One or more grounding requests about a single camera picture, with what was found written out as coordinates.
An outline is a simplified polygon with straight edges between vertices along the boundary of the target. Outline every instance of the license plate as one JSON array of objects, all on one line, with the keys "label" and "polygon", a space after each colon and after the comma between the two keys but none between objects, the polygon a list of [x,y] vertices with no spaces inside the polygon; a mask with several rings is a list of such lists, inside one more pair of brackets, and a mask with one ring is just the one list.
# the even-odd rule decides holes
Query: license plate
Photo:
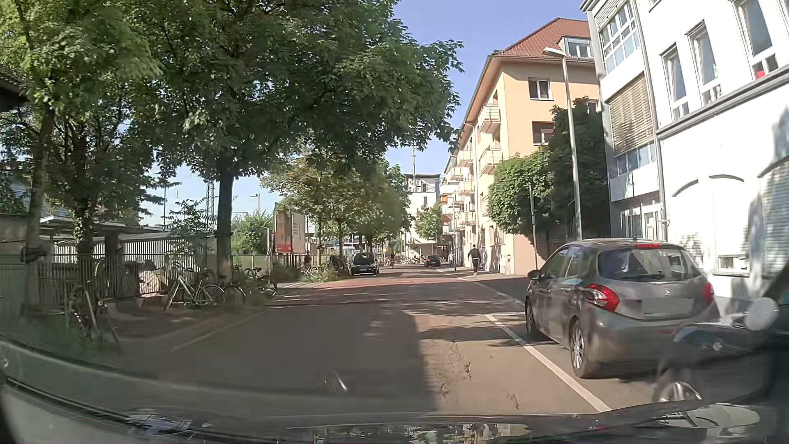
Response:
[{"label": "license plate", "polygon": [[690,311],[692,299],[686,298],[655,298],[641,301],[641,312],[644,314],[681,314]]}]

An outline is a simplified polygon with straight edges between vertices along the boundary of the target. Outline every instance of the white lane marking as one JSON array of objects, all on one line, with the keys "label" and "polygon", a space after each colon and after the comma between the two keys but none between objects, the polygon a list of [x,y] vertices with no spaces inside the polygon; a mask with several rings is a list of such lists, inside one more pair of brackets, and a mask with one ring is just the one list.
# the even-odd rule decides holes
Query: white lane marking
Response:
[{"label": "white lane marking", "polygon": [[485,317],[488,318],[490,322],[496,324],[496,326],[499,327],[501,330],[503,330],[504,333],[506,333],[509,337],[514,339],[516,342],[518,342],[518,344],[521,347],[523,347],[527,352],[531,353],[532,356],[537,358],[538,361],[540,361],[544,366],[546,366],[550,371],[552,371],[553,374],[558,376],[559,379],[564,381],[564,383],[567,384],[572,390],[574,390],[575,393],[578,393],[578,395],[584,398],[586,402],[588,402],[595,410],[597,410],[598,412],[606,412],[608,410],[611,410],[611,408],[608,407],[608,405],[605,404],[603,401],[601,401],[599,397],[594,396],[592,392],[588,391],[586,387],[582,386],[580,383],[578,383],[578,381],[576,381],[571,376],[569,376],[564,370],[562,370],[561,368],[559,368],[559,366],[554,364],[553,361],[551,361],[545,355],[540,353],[539,350],[527,344],[526,341],[524,341],[520,336],[515,334],[514,331],[510,330],[509,327],[501,323],[498,319],[494,318],[490,314],[486,314]]},{"label": "white lane marking", "polygon": [[241,324],[244,324],[246,322],[249,322],[249,321],[253,320],[254,318],[257,318],[258,316],[262,315],[263,313],[264,313],[264,311],[261,311],[260,313],[250,314],[246,318],[241,318],[241,319],[237,320],[236,322],[231,322],[230,324],[227,324],[225,326],[219,327],[216,330],[212,330],[212,331],[210,331],[208,333],[205,333],[203,335],[200,335],[200,336],[198,336],[198,337],[196,337],[196,338],[194,338],[192,340],[189,340],[189,341],[186,341],[186,342],[181,342],[180,344],[176,345],[175,347],[172,347],[170,349],[170,352],[176,352],[178,350],[181,350],[184,347],[188,347],[188,346],[190,346],[190,345],[192,345],[192,344],[194,344],[196,342],[200,342],[203,339],[212,337],[212,336],[214,336],[217,333],[221,333],[221,332],[223,332],[223,331],[225,331],[227,329],[232,329],[234,327],[238,327]]}]

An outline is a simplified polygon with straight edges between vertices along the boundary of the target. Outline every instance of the taillight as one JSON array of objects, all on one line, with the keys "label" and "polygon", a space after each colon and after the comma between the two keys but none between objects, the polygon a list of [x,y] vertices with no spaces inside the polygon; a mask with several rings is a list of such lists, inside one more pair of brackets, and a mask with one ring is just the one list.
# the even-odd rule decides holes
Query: taillight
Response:
[{"label": "taillight", "polygon": [[619,296],[608,287],[600,284],[591,284],[586,288],[586,300],[601,307],[603,310],[614,312],[619,305]]},{"label": "taillight", "polygon": [[712,284],[709,282],[704,284],[704,292],[702,292],[701,295],[704,296],[704,300],[707,301],[707,303],[712,303],[714,301],[713,296],[715,295],[715,290],[712,289]]}]

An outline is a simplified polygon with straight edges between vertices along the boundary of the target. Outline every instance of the car wheel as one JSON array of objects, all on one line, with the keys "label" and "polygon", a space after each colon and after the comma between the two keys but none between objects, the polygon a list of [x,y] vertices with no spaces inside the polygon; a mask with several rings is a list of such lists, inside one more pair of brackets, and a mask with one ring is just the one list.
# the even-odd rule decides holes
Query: car wheel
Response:
[{"label": "car wheel", "polygon": [[701,401],[705,397],[703,385],[688,369],[669,369],[655,382],[653,402]]},{"label": "car wheel", "polygon": [[600,364],[589,360],[587,344],[587,336],[580,322],[573,322],[570,327],[570,364],[579,378],[592,378],[600,371]]},{"label": "car wheel", "polygon": [[548,339],[537,326],[537,320],[534,318],[534,309],[532,308],[532,301],[526,298],[526,307],[524,309],[526,317],[526,339],[529,342],[544,341]]}]

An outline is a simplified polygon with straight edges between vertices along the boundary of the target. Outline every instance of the red tile roof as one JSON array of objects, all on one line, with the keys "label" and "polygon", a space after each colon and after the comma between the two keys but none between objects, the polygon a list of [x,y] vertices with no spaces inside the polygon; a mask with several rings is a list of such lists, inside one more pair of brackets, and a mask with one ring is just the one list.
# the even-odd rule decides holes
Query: red tile roof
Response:
[{"label": "red tile roof", "polygon": [[552,56],[543,55],[542,51],[546,47],[564,51],[563,48],[556,44],[562,36],[588,39],[590,38],[589,24],[583,20],[559,17],[549,21],[542,28],[537,29],[507,49],[493,54],[552,58]]}]

